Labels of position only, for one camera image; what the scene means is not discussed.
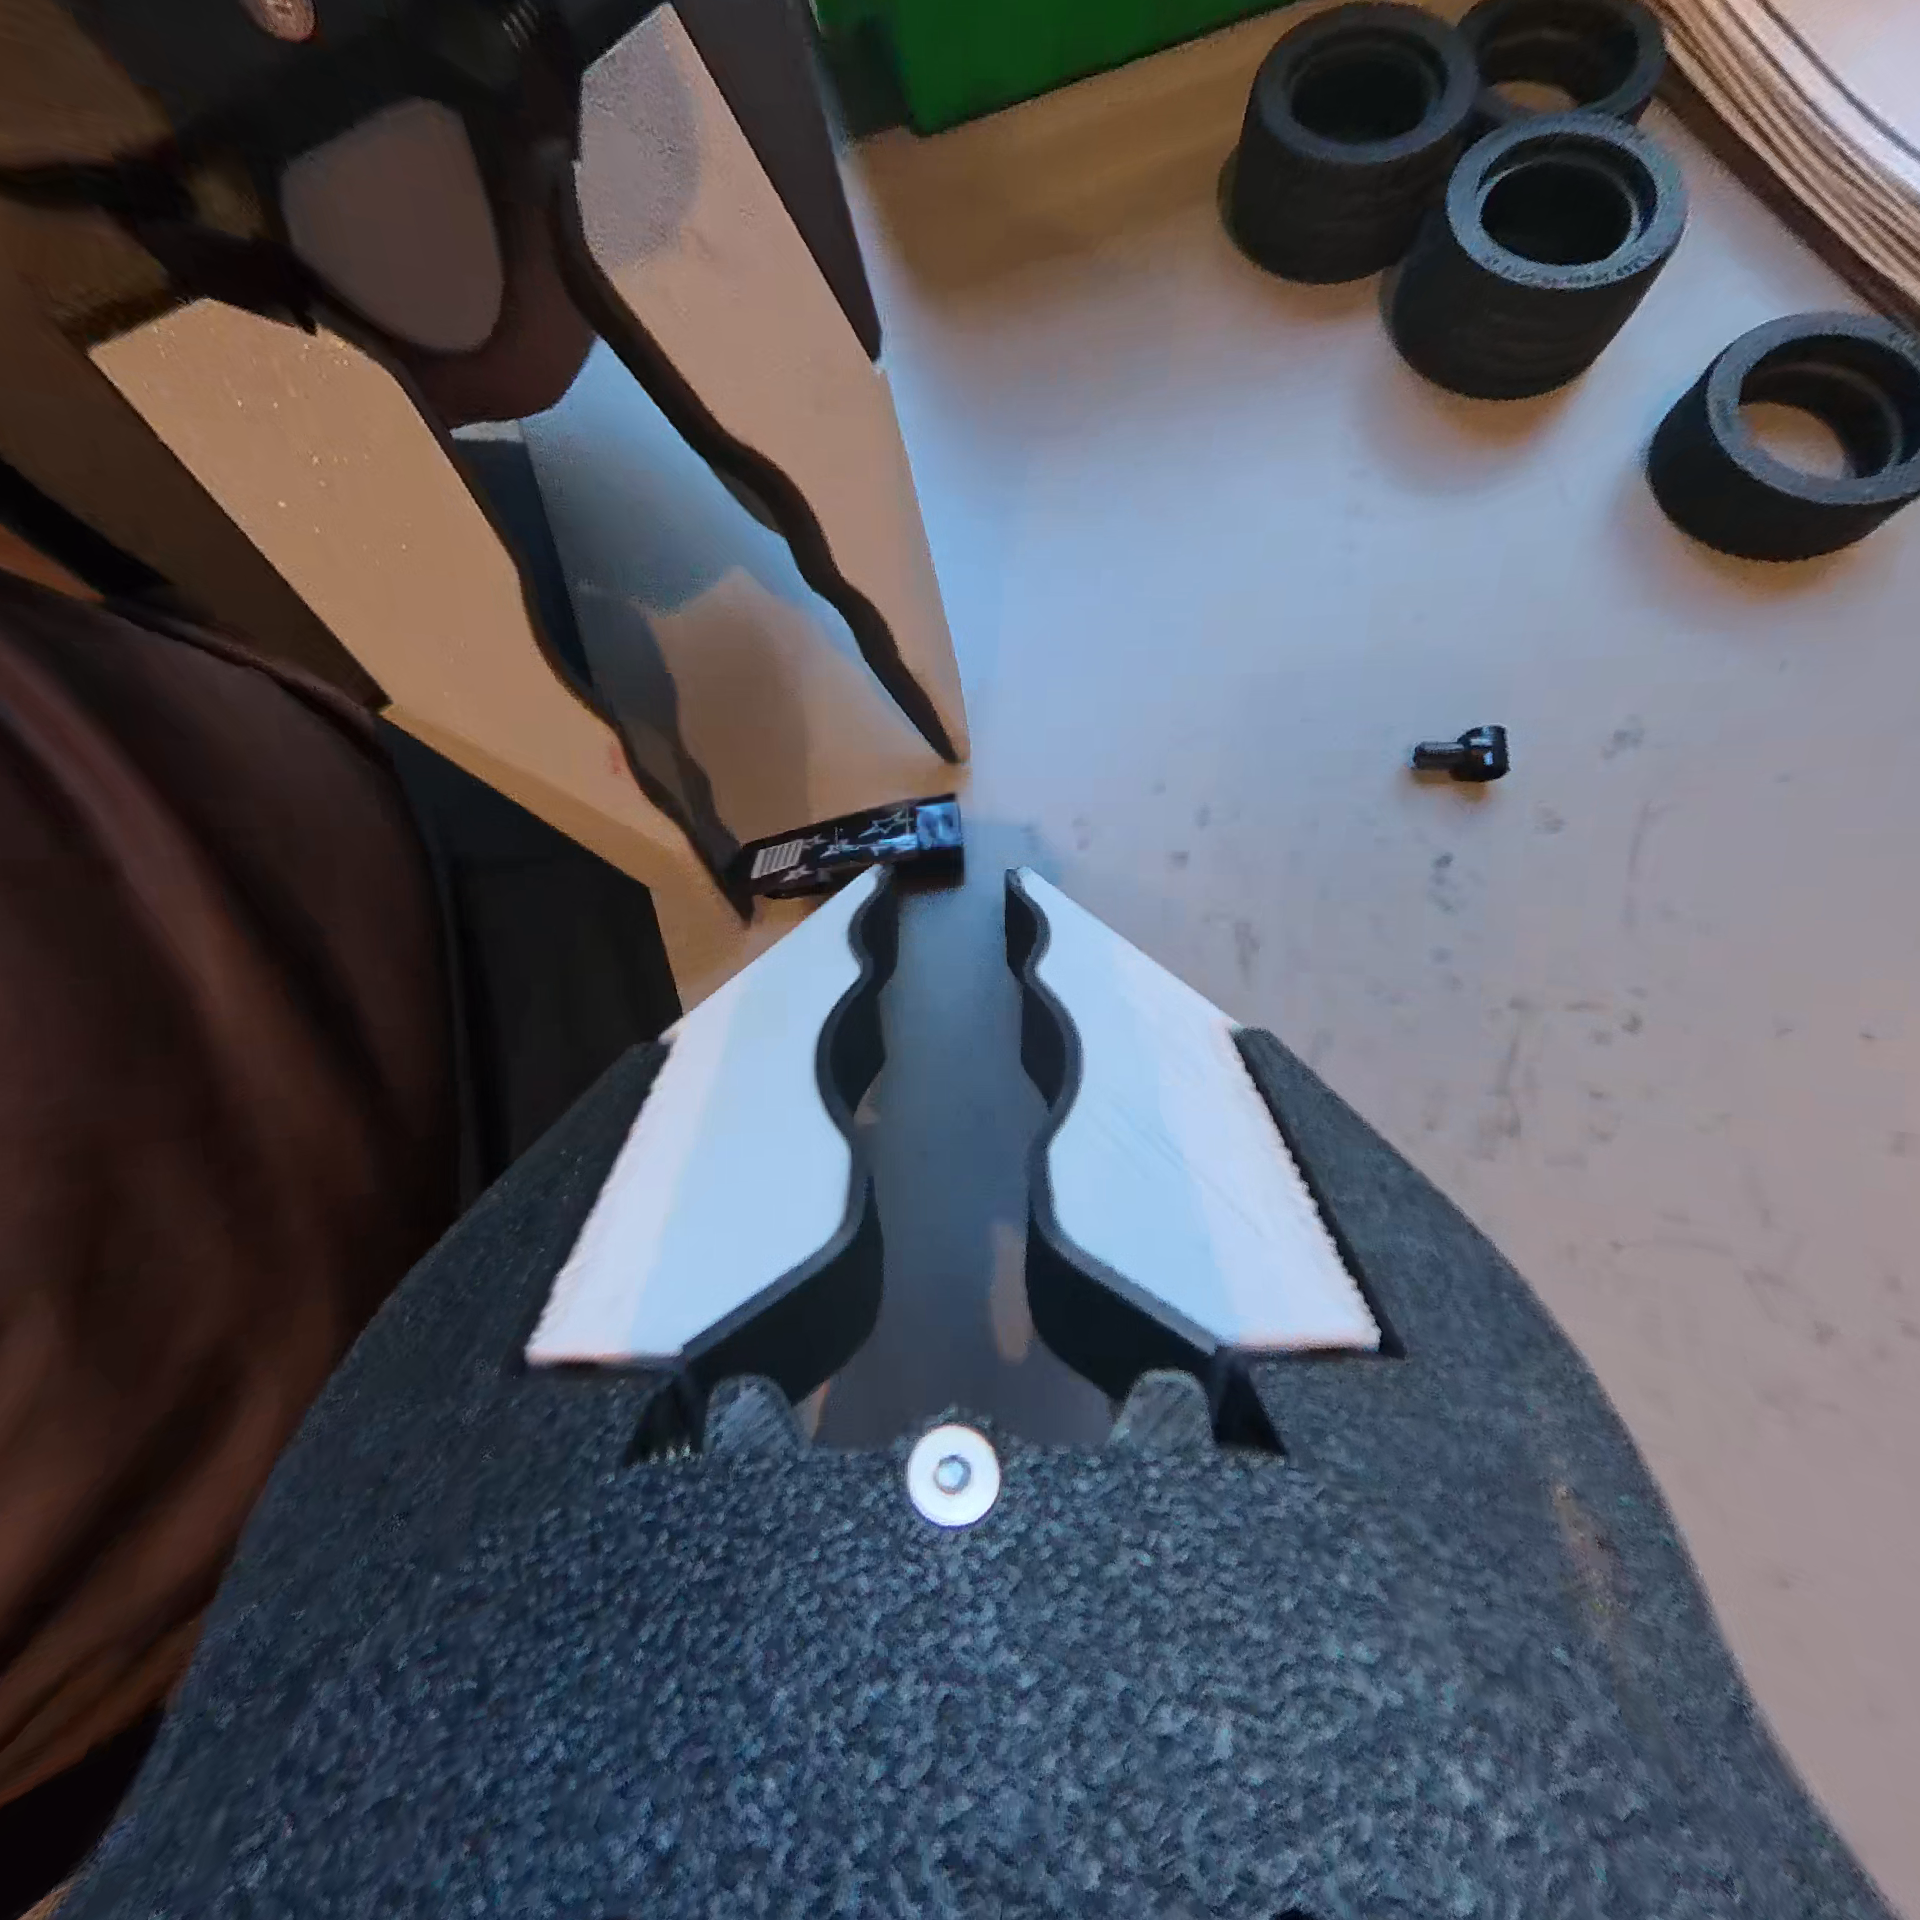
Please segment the black toy tire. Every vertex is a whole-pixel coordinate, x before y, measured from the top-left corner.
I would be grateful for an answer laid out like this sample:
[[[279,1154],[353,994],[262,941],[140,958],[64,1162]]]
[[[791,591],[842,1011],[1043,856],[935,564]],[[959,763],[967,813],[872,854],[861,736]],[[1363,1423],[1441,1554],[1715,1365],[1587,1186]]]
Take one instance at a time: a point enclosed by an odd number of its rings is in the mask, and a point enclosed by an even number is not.
[[[1476,59],[1482,128],[1570,111],[1639,122],[1667,68],[1644,2],[1476,2],[1455,32]]]
[[[1747,418],[1758,404],[1819,421],[1843,468],[1775,455]],[[1644,472],[1667,522],[1727,559],[1795,564],[1858,546],[1917,502],[1917,340],[1843,310],[1751,327],[1667,411]]]
[[[1612,344],[1684,230],[1681,169],[1636,126],[1568,111],[1488,132],[1394,274],[1387,337],[1454,396],[1555,394]]]
[[[1462,156],[1478,68],[1410,2],[1343,2],[1263,58],[1226,224],[1267,274],[1337,285],[1395,266]]]

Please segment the black star-printed brick piece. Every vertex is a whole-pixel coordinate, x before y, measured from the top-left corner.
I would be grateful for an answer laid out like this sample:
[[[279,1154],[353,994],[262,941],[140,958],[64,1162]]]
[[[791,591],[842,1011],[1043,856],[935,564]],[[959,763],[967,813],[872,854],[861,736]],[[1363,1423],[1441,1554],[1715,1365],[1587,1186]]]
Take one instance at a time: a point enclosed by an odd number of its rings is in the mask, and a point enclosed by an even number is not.
[[[893,874],[910,890],[945,889],[960,883],[963,867],[960,802],[935,793],[748,843],[728,879],[750,900],[814,900],[864,874]]]

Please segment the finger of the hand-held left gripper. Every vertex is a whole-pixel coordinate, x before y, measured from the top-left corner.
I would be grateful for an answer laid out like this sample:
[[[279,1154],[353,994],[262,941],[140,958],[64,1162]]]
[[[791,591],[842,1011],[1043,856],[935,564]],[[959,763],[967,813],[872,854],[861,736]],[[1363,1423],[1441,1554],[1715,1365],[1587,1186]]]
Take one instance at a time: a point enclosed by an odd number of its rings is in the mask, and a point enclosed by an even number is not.
[[[963,763],[960,668],[795,7],[583,2],[575,29],[575,300],[908,724]]]
[[[349,661],[383,716],[603,861],[748,918],[555,650],[526,564],[400,374],[211,300],[88,361]]]

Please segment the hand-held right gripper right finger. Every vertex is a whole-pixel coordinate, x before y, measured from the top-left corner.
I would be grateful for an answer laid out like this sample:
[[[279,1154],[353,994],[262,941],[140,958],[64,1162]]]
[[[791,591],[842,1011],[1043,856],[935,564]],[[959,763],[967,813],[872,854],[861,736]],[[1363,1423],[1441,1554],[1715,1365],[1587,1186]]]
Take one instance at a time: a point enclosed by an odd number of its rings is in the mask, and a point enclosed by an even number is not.
[[[1003,877],[1030,1149],[1024,1294],[1111,1405],[1186,1373],[1211,1412],[1273,1359],[1380,1358],[1380,1311],[1252,1061],[1253,1031],[1031,867]]]

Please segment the green plastic bin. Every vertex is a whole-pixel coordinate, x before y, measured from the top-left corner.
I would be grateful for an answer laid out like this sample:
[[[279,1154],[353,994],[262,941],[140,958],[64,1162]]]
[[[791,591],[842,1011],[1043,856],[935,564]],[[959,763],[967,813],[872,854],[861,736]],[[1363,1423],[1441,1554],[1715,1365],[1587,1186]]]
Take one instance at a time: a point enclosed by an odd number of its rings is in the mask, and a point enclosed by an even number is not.
[[[855,109],[950,132],[1060,86],[1208,38],[1276,2],[811,2]]]

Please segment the open toy instruction booklet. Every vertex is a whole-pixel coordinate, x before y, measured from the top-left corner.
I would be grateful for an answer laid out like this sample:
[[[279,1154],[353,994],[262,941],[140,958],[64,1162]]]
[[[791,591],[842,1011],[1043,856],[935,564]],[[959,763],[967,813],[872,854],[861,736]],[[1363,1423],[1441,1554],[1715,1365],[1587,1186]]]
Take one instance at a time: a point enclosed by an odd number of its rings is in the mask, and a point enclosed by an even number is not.
[[[1654,2],[1674,91],[1876,310],[1917,322],[1917,7]]]

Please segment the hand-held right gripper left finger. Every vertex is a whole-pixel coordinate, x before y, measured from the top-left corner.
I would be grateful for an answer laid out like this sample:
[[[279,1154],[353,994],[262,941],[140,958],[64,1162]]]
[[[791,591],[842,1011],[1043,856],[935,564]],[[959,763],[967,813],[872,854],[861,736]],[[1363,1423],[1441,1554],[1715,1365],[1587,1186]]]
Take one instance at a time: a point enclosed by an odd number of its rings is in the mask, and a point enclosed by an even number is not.
[[[524,1346],[528,1371],[817,1393],[871,1337],[882,1228],[852,1116],[898,955],[882,874],[686,1012]]]

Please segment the person's black pants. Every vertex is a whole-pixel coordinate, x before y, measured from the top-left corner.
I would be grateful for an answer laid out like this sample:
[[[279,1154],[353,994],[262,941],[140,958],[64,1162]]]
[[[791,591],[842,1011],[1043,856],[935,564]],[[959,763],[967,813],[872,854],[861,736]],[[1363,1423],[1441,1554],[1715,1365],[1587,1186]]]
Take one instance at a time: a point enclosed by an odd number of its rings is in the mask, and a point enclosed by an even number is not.
[[[441,917],[468,1207],[683,1012],[652,894],[388,721]]]

